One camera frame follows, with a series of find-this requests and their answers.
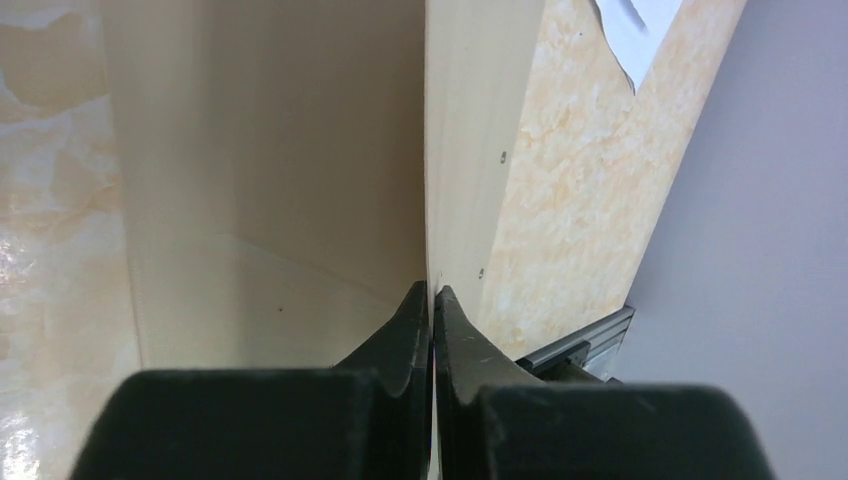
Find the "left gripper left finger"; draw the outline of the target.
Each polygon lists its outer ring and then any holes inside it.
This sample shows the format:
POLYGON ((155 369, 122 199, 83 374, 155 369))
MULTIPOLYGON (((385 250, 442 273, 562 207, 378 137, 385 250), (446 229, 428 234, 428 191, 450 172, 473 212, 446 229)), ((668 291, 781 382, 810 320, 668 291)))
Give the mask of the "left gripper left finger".
POLYGON ((428 288, 330 368, 145 370, 91 428, 75 479, 423 479, 428 288))

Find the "beige file folder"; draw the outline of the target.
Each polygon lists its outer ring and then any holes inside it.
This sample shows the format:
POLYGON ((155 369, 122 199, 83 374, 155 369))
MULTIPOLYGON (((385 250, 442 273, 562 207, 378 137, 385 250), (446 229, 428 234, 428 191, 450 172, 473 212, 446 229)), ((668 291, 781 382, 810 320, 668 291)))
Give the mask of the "beige file folder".
POLYGON ((476 317, 540 1, 104 1, 146 368, 330 365, 476 317))

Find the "blank white paper sheet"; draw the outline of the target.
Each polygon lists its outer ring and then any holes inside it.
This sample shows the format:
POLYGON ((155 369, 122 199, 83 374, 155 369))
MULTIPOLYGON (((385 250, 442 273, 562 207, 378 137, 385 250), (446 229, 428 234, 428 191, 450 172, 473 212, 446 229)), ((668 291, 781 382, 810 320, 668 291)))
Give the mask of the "blank white paper sheet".
POLYGON ((611 52, 636 94, 680 7, 681 0, 595 0, 611 52))

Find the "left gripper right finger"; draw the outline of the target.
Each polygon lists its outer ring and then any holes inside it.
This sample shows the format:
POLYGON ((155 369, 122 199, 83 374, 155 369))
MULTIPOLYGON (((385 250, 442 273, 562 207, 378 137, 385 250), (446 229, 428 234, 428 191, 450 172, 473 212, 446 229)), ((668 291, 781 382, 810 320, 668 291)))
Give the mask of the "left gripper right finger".
POLYGON ((444 287, 434 301, 445 479, 770 479, 747 415, 706 385, 544 381, 444 287))

